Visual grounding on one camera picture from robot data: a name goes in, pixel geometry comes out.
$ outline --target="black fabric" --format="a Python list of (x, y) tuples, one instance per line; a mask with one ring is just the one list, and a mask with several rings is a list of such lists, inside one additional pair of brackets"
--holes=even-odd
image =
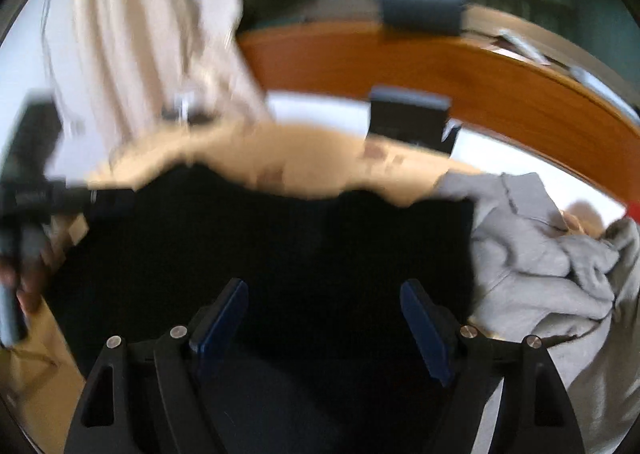
[[(234, 445), (261, 426), (273, 429), (260, 418), (265, 399), (292, 422), (282, 433), (298, 438), (287, 440), (291, 452), (417, 452), (442, 394), (402, 318), (399, 287), (418, 278), (466, 320), (472, 215), (468, 200), (397, 208), (364, 191), (285, 198), (180, 166), (138, 193), (133, 217), (94, 225), (46, 299), (87, 376), (109, 336), (135, 342), (187, 324), (230, 278), (242, 278), (249, 310), (236, 337), (241, 354), (227, 363), (238, 368), (223, 369), (205, 391), (217, 399), (214, 417), (238, 405), (251, 411), (253, 423), (221, 425), (229, 452), (250, 449)], [(289, 389), (258, 384), (256, 373)], [(284, 398), (292, 387), (297, 397)], [(311, 415), (326, 427), (300, 423)], [(271, 452), (258, 443), (256, 452)]]

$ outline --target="gray cloth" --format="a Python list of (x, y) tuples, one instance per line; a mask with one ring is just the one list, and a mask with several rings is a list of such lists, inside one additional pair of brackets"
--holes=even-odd
[[(436, 196), (476, 201), (470, 321), (520, 342), (543, 338), (590, 453), (613, 452), (640, 412), (640, 233), (625, 218), (600, 240), (567, 235), (537, 174), (446, 174)], [(474, 454), (493, 435), (500, 386)]]

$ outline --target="orange wood panel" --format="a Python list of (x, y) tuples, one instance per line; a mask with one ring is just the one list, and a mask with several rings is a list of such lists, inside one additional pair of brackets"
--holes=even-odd
[(367, 98), (384, 84), (444, 94), (451, 115), (529, 147), (622, 201), (640, 200), (640, 130), (580, 84), (460, 38), (310, 23), (244, 34), (263, 88)]

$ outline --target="silver bolt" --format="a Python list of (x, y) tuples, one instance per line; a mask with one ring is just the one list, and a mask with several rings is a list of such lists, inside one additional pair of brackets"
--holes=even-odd
[(169, 334), (174, 339), (181, 339), (187, 334), (187, 328), (185, 328), (184, 326), (176, 326), (175, 328), (171, 329), (171, 332)]
[(460, 328), (460, 334), (465, 339), (474, 339), (478, 336), (478, 330), (473, 326), (462, 326), (462, 328)]
[(107, 340), (107, 347), (109, 349), (115, 349), (120, 344), (122, 344), (122, 339), (117, 335), (114, 335), (113, 337), (109, 338), (109, 340)]
[(529, 335), (527, 337), (527, 346), (534, 349), (540, 349), (542, 347), (542, 340), (540, 340), (540, 337), (535, 335)]

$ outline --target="wooden furniture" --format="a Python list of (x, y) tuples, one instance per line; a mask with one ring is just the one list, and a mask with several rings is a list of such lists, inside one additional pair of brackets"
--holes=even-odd
[(551, 69), (472, 40), (375, 22), (315, 22), (239, 38), (265, 90), (367, 98), (384, 84), (444, 94), (465, 124), (530, 148), (622, 202), (640, 200), (640, 130)]

